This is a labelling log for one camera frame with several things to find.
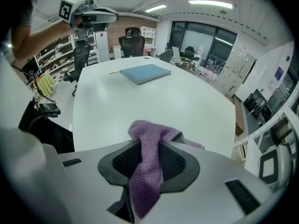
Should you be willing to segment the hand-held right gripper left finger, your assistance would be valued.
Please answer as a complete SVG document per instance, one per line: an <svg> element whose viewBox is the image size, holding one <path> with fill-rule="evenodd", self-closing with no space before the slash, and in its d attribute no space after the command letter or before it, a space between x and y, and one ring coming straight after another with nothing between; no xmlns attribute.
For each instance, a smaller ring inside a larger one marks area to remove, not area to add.
<svg viewBox="0 0 299 224"><path fill-rule="evenodd" d="M128 185L141 159L141 142L133 140L104 156L98 163L98 170L109 184Z"/></svg>

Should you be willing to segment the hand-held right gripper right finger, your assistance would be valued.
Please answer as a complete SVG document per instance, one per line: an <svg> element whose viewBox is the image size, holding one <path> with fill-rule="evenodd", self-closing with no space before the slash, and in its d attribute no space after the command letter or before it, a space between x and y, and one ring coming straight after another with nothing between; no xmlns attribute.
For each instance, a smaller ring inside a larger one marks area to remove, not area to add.
<svg viewBox="0 0 299 224"><path fill-rule="evenodd" d="M163 175L160 193L178 193L187 189L198 177L200 164L191 154L161 141L158 146Z"/></svg>

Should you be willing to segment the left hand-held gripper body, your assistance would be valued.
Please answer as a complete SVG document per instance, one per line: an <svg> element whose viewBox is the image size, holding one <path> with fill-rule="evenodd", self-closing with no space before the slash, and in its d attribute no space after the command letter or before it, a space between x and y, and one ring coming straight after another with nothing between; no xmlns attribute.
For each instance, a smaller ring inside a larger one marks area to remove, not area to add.
<svg viewBox="0 0 299 224"><path fill-rule="evenodd" d="M118 21L119 14L107 7L99 7L94 0L61 0L58 17L69 23L76 40L86 40L93 32L103 32Z"/></svg>

